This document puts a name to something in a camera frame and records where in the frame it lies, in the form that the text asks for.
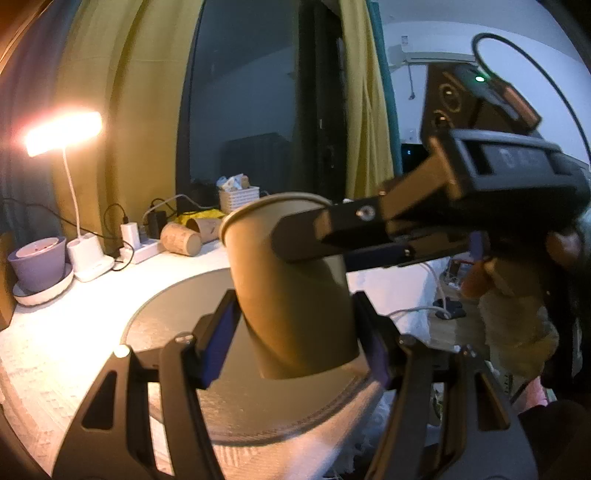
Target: small basket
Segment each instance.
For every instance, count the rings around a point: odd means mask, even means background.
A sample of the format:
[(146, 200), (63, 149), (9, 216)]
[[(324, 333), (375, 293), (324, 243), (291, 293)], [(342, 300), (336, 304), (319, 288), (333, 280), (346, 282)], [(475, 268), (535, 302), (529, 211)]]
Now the small basket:
[(259, 187), (250, 187), (234, 192), (220, 190), (220, 206), (224, 213), (232, 213), (234, 210), (259, 199)]

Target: white lamp stem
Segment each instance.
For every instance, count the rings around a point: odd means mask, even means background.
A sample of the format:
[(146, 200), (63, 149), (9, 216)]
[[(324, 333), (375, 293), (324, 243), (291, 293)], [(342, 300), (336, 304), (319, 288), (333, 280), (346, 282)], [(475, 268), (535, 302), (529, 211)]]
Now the white lamp stem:
[(66, 169), (66, 176), (68, 177), (68, 184), (70, 185), (70, 193), (72, 194), (72, 200), (74, 201), (74, 210), (76, 211), (76, 232), (78, 238), (82, 237), (80, 233), (80, 212), (78, 211), (78, 201), (76, 200), (76, 194), (74, 192), (74, 184), (72, 183), (72, 176), (70, 175), (70, 169), (68, 168), (68, 160), (66, 158), (66, 147), (61, 148), (61, 153), (64, 159), (64, 168)]

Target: pink object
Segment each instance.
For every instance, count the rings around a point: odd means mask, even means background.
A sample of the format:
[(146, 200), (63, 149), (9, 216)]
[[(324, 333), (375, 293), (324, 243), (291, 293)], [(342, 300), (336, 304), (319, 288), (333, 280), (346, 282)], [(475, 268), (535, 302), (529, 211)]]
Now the pink object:
[(542, 387), (539, 377), (530, 382), (530, 384), (515, 402), (514, 407), (519, 413), (523, 413), (526, 410), (538, 405), (548, 405), (546, 392), (544, 387)]

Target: desk lamp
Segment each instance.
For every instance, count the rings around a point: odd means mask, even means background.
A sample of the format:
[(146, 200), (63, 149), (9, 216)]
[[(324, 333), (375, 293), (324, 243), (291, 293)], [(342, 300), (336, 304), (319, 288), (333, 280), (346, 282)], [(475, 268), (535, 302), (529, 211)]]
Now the desk lamp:
[(94, 280), (108, 272), (115, 261), (103, 253), (99, 239), (95, 234), (88, 232), (82, 235), (80, 231), (80, 213), (72, 176), (68, 168), (66, 147), (95, 137), (101, 130), (102, 119), (98, 112), (77, 112), (54, 118), (35, 127), (25, 137), (25, 145), (30, 157), (36, 157), (50, 150), (61, 150), (76, 212), (77, 238), (68, 242), (67, 250), (74, 275), (82, 282)]

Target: round mat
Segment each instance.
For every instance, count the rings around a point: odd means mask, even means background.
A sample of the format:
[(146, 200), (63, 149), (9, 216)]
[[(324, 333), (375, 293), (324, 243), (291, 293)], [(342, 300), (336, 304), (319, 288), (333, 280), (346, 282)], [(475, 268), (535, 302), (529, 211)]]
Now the round mat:
[[(164, 346), (179, 332), (193, 330), (212, 313), (226, 290), (230, 271), (188, 278), (148, 300), (130, 320), (121, 343), (135, 351)], [(207, 430), (216, 443), (268, 443), (309, 430), (343, 407), (369, 382), (359, 360), (310, 377), (260, 377), (246, 324), (241, 319), (220, 378), (198, 390)], [(160, 385), (149, 385), (150, 414), (162, 421)]]

